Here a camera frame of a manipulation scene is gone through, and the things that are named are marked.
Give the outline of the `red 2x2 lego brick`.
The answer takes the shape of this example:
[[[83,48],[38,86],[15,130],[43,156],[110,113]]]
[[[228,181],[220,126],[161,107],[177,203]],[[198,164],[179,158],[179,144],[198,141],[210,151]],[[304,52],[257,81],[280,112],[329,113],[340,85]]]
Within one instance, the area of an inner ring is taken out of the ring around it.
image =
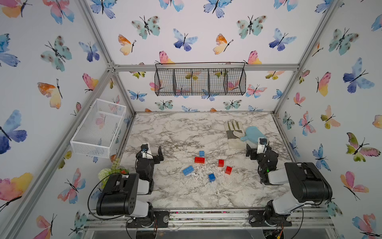
[[[226,170],[225,170],[225,174],[230,175],[231,173],[232,173],[232,167],[227,166],[227,167],[226,167]]]
[[[218,167],[224,167],[224,160],[222,159],[218,160]]]

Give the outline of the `blue 2x4 lego brick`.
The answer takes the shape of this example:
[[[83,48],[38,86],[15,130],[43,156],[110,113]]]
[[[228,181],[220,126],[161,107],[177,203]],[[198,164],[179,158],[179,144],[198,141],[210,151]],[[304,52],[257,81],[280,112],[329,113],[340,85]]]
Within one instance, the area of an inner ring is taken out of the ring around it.
[[[195,170],[193,168],[193,166],[189,166],[187,168],[185,168],[182,173],[185,175],[185,176],[188,176],[189,174],[193,173]]]

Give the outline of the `red 2x4 lego brick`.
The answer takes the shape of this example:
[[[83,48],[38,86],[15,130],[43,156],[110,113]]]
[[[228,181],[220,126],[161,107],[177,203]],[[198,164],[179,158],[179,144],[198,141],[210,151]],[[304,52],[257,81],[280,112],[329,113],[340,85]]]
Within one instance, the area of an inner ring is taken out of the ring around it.
[[[206,159],[204,157],[195,157],[195,163],[205,164]]]

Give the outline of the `blue 2x2 lego brick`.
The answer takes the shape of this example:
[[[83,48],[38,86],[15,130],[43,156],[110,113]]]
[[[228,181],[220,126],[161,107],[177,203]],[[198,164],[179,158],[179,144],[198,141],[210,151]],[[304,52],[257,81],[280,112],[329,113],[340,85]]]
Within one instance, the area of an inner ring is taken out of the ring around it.
[[[208,177],[209,177],[209,182],[214,182],[216,180],[216,177],[213,173],[209,174]]]

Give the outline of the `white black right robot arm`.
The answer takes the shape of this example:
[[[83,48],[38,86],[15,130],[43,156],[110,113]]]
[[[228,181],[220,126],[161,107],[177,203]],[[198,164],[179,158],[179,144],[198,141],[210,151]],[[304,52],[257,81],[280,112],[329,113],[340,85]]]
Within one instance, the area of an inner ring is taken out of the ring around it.
[[[296,209],[304,205],[319,206],[332,198],[332,188],[313,163],[287,162],[277,168],[279,154],[260,138],[257,148],[246,145],[246,156],[258,163],[260,183],[266,186],[288,184],[290,190],[277,199],[270,200],[264,209],[249,212],[252,227],[292,226],[289,219]]]

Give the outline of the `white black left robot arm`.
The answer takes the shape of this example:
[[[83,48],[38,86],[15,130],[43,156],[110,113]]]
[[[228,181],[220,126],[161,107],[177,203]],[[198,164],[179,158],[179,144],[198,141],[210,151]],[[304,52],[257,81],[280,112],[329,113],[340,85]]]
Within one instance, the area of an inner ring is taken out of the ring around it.
[[[112,173],[107,180],[96,203],[96,213],[89,213],[100,220],[112,220],[129,216],[144,222],[154,223],[155,214],[151,203],[138,200],[139,195],[150,195],[154,188],[154,169],[164,160],[162,147],[153,155],[149,144],[141,145],[136,154],[135,173],[128,175]]]

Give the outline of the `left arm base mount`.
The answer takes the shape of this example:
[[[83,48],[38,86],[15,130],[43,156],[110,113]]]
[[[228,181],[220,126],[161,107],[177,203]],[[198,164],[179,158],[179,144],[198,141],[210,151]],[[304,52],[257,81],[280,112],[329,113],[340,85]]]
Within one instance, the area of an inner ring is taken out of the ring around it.
[[[143,218],[133,217],[127,221],[127,228],[167,228],[170,221],[169,211],[149,210],[148,216]]]

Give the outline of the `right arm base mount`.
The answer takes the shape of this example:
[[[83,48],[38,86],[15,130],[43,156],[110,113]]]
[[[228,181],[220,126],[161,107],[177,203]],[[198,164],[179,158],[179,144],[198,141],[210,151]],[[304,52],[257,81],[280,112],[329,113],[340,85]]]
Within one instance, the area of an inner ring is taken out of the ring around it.
[[[279,215],[266,210],[250,210],[248,213],[251,227],[292,226],[291,219],[288,220],[290,215]]]

